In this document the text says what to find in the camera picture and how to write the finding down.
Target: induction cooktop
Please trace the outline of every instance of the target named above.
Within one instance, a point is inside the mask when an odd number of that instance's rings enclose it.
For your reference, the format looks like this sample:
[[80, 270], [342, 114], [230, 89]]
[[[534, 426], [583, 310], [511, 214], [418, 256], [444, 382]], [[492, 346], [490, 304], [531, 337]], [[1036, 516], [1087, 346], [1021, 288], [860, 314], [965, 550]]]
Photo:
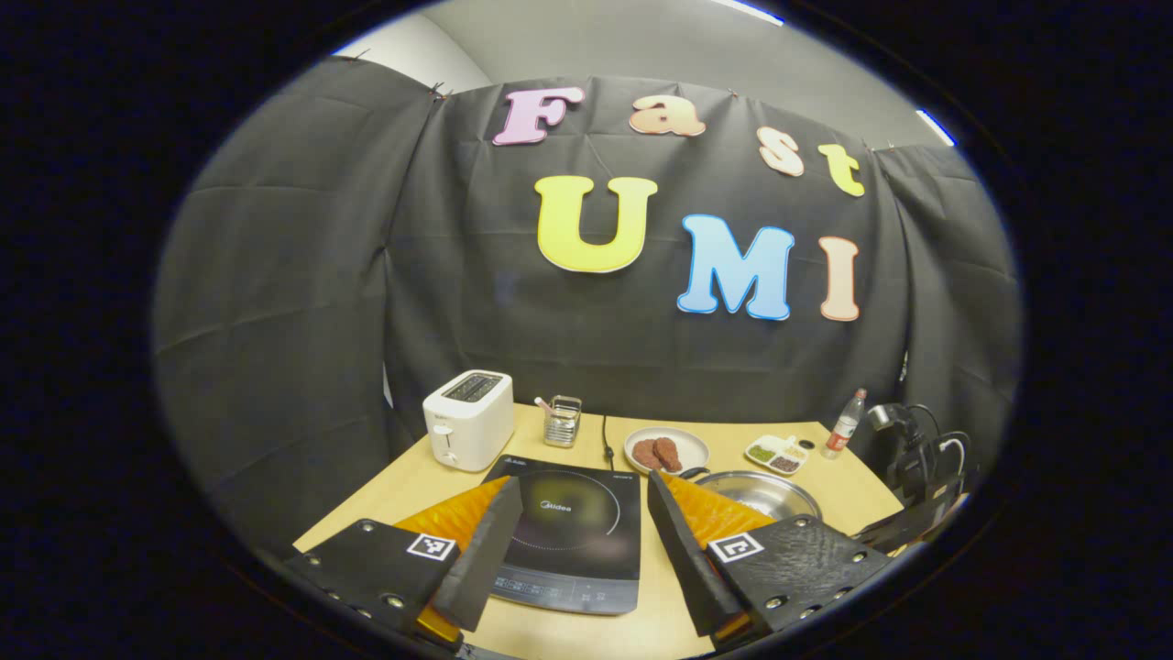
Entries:
[[486, 482], [518, 477], [523, 511], [493, 596], [623, 614], [639, 592], [639, 477], [503, 455]]

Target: ceiling light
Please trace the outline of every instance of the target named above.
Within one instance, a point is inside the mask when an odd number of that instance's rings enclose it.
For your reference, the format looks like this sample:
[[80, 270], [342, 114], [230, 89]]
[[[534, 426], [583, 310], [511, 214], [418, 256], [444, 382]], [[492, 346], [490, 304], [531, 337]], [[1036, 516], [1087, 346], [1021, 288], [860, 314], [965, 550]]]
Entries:
[[949, 137], [949, 134], [945, 132], [945, 129], [941, 128], [941, 124], [934, 121], [933, 117], [929, 116], [929, 113], [924, 110], [916, 110], [916, 114], [924, 120], [924, 123], [929, 124], [929, 128], [931, 128], [933, 131], [937, 134], [937, 137], [940, 137], [942, 142], [944, 142], [950, 147], [954, 145], [952, 137]]
[[774, 18], [761, 9], [755, 9], [744, 2], [738, 2], [737, 0], [713, 0], [718, 5], [725, 5], [726, 7], [737, 9], [738, 12], [744, 12], [751, 16], [757, 16], [768, 23], [782, 25], [782, 19]]

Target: utensil holder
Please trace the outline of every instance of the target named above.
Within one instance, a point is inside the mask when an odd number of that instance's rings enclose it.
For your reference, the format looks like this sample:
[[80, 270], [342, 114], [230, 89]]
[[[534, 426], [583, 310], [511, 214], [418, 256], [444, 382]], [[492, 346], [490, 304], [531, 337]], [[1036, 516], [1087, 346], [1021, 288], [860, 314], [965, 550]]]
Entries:
[[571, 448], [578, 437], [578, 427], [583, 416], [583, 401], [558, 395], [550, 400], [554, 414], [545, 414], [545, 444], [557, 448]]

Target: yellow letter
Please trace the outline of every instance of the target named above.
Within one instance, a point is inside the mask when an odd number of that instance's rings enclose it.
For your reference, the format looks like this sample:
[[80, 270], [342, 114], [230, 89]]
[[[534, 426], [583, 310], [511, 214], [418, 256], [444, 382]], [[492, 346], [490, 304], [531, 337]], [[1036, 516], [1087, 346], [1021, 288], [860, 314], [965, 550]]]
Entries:
[[537, 213], [537, 246], [558, 267], [577, 272], [611, 272], [636, 260], [644, 249], [647, 197], [658, 186], [646, 178], [612, 178], [606, 185], [619, 196], [615, 238], [605, 245], [585, 243], [578, 233], [583, 195], [595, 188], [585, 176], [547, 176], [534, 189], [542, 195]]
[[860, 163], [847, 155], [842, 144], [820, 144], [819, 152], [827, 156], [830, 166], [830, 178], [839, 189], [855, 197], [863, 196], [863, 184], [852, 178], [852, 170], [860, 169]]
[[827, 299], [819, 308], [832, 320], [855, 320], [860, 317], [860, 307], [855, 306], [853, 261], [860, 249], [835, 236], [819, 238], [819, 246], [827, 252]]
[[697, 118], [697, 107], [687, 98], [644, 96], [637, 98], [632, 107], [639, 111], [631, 115], [629, 123], [639, 132], [676, 132], [691, 137], [705, 131], [705, 124]]
[[804, 168], [802, 158], [798, 154], [799, 145], [789, 134], [764, 125], [758, 129], [758, 142], [761, 142], [758, 152], [761, 154], [761, 159], [766, 161], [771, 169], [791, 176], [802, 176]]

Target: wooden table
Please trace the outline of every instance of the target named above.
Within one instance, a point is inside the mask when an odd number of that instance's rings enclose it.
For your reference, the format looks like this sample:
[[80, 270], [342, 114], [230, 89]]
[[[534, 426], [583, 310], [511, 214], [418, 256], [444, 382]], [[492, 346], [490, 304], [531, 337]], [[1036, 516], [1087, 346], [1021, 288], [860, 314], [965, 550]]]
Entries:
[[[503, 454], [579, 468], [606, 469], [603, 458], [603, 417], [583, 415], [578, 440], [571, 449], [542, 441], [543, 414], [533, 406], [515, 404], [516, 430]], [[615, 469], [635, 472], [623, 451], [632, 431], [646, 427], [673, 427], [694, 434], [710, 449], [706, 468], [713, 472], [766, 470], [745, 457], [745, 448], [758, 437], [798, 436], [816, 444], [829, 431], [816, 422], [794, 424], [701, 424], [649, 420], [606, 419], [606, 440], [615, 450]], [[338, 509], [310, 529], [293, 545], [306, 552], [359, 518], [394, 524], [443, 499], [480, 485], [482, 472], [462, 472], [432, 457], [427, 437], [359, 489]], [[900, 502], [849, 450], [838, 461], [818, 451], [792, 481], [814, 496], [823, 522], [854, 535], [865, 526], [901, 510]], [[639, 600], [635, 611], [618, 617], [575, 614], [541, 610], [489, 598], [476, 632], [465, 640], [480, 648], [527, 660], [540, 659], [676, 659], [713, 651], [707, 637], [698, 638], [684, 604], [680, 585], [647, 512], [647, 487], [640, 483]]]

